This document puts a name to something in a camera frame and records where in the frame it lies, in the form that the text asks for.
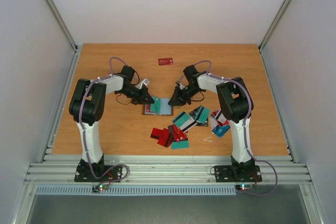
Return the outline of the teal card bottom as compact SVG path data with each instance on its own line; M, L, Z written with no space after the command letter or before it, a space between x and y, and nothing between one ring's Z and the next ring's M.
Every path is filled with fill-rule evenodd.
M185 124L189 119L190 115L186 112L181 112L177 117L175 117L172 122L175 124L177 127L181 127L183 124Z

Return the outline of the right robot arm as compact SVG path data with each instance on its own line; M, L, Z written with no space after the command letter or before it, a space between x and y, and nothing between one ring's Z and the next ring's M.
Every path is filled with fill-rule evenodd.
M216 93L220 111L228 120L232 134L231 174L236 180L245 179L255 166L249 136L249 122L254 105L243 79L219 77L208 71L199 72L194 65L187 66L183 75L188 85L182 87L179 82L176 83L169 105L191 104L191 98L202 91Z

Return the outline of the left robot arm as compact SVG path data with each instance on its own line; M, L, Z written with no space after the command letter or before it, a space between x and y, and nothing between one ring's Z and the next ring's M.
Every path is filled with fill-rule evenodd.
M133 84L135 73L132 67L123 66L119 73L111 73L95 80L78 80L69 105L69 113L77 123L82 144L82 156L75 172L75 181L97 182L110 179L119 182L123 178L122 170L126 168L124 165L108 166L104 162L99 122L103 116L106 95L110 93L123 94L134 105L154 103L148 91L149 79Z

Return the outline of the teal card with stripe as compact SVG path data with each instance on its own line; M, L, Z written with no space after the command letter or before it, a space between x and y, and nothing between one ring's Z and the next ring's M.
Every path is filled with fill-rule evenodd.
M208 116L210 114L210 109L204 107L204 106L200 106L200 109L198 110L196 116L195 116L195 120L198 123L205 123L206 120L208 119Z

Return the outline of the red VIP card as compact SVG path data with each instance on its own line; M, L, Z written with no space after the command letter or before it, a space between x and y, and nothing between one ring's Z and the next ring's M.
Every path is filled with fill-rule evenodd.
M146 105L144 106L144 113L145 113L145 114L150 114L150 113L152 113L152 111L151 111L151 105L150 105L150 104L146 104Z

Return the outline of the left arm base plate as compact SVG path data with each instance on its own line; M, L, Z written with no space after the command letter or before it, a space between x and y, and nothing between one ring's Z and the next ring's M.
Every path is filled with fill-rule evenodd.
M74 181L75 182L103 182L109 180L117 180L122 176L122 167L117 166L108 171L107 174L103 176L103 173L110 168L110 166L92 166L94 174L99 178L96 179L89 166L87 165L78 165L75 172Z

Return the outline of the brown leather card holder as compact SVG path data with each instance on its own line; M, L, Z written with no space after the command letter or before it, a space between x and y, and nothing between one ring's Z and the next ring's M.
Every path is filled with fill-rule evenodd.
M170 98L153 97L153 104L146 104L143 106L143 115L173 115L173 107L169 105Z

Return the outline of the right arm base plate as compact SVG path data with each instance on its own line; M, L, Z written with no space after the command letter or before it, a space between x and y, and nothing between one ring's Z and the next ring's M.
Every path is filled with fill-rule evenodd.
M232 165L214 166L214 176L218 183L254 183L262 182L262 176L259 166L253 166L251 169L240 172L238 168Z

